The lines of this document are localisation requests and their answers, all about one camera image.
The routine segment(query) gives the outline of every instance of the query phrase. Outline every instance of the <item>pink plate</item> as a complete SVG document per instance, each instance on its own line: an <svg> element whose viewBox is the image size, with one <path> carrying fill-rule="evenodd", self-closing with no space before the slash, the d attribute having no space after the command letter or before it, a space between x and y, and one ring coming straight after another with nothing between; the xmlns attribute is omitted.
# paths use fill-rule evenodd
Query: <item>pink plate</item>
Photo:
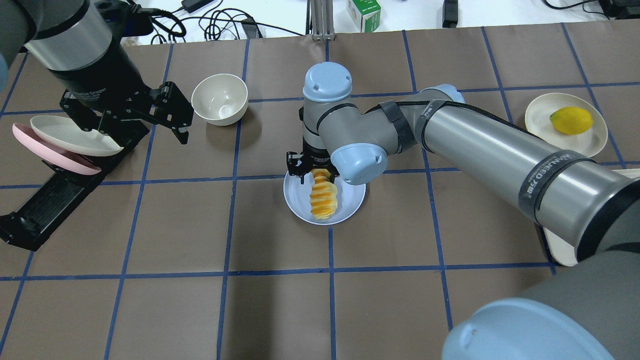
<svg viewBox="0 0 640 360"><path fill-rule="evenodd" d="M29 126L14 124L13 135L22 145L33 151L34 154L61 168L82 175L94 175L102 170L89 163L89 161L80 155L44 141Z"/></svg>

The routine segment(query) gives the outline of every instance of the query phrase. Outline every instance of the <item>yellow lemon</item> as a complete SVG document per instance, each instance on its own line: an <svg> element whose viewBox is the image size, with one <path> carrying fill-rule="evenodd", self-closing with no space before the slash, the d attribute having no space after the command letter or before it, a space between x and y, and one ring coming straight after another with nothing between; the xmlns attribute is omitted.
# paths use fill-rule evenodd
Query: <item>yellow lemon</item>
<svg viewBox="0 0 640 360"><path fill-rule="evenodd" d="M566 135L582 134L591 129L593 125L591 114L587 110L576 106L561 108L551 114L549 119L556 130Z"/></svg>

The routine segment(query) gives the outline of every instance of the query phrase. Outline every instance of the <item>plate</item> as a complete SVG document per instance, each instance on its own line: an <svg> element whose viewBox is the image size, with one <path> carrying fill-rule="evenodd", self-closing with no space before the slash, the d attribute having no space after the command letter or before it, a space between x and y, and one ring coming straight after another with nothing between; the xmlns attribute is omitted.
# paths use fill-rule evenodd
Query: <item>plate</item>
<svg viewBox="0 0 640 360"><path fill-rule="evenodd" d="M549 120L551 114L567 106L587 110L593 118L591 129L578 135L565 135L556 130ZM554 92L533 99L524 115L527 130L561 149L577 151L592 157L607 144L609 132L602 115L590 103L569 94Z"/></svg>
<svg viewBox="0 0 640 360"><path fill-rule="evenodd" d="M14 124L13 135L34 154L61 168L82 175L94 175L102 170L82 156L46 142L27 125Z"/></svg>
<svg viewBox="0 0 640 360"><path fill-rule="evenodd" d="M300 178L291 176L287 173L284 177L284 199L289 205L289 209L302 220L315 225L333 225L347 220L353 215L364 200L366 184L349 185L345 183L341 177L335 178L335 185L338 188L338 208L335 213L328 219L318 220L311 214L311 203L309 203L309 194L314 184L314 178L311 173L305 175L305 183L300 185Z"/></svg>
<svg viewBox="0 0 640 360"><path fill-rule="evenodd" d="M97 130L82 131L68 117L39 115L31 118L31 128L40 138L70 152L89 156L111 156L124 149L110 136Z"/></svg>
<svg viewBox="0 0 640 360"><path fill-rule="evenodd" d="M623 170L613 170L619 172L622 175L630 178L640 177L640 168L628 168ZM578 263L575 259L575 248L573 245L562 240L560 236L552 233L551 231L544 229L545 236L547 237L547 243L549 244L549 251L554 259L564 265L573 266Z"/></svg>

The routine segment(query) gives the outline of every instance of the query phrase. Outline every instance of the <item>croissant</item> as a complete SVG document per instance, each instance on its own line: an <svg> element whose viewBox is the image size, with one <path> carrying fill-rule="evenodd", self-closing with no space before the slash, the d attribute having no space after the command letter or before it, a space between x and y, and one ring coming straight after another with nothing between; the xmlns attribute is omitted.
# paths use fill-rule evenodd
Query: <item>croissant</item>
<svg viewBox="0 0 640 360"><path fill-rule="evenodd" d="M329 179L329 170L315 168L311 170L314 176L310 197L311 214L318 220L330 218L338 208L338 188Z"/></svg>

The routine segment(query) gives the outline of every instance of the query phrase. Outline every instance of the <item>green box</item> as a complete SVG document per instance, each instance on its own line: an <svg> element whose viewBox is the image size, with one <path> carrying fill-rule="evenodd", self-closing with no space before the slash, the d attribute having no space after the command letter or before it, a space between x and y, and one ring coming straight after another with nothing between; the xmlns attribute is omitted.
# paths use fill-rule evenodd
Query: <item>green box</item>
<svg viewBox="0 0 640 360"><path fill-rule="evenodd" d="M372 33L380 26L382 8L376 0L347 0L347 12L361 33Z"/></svg>

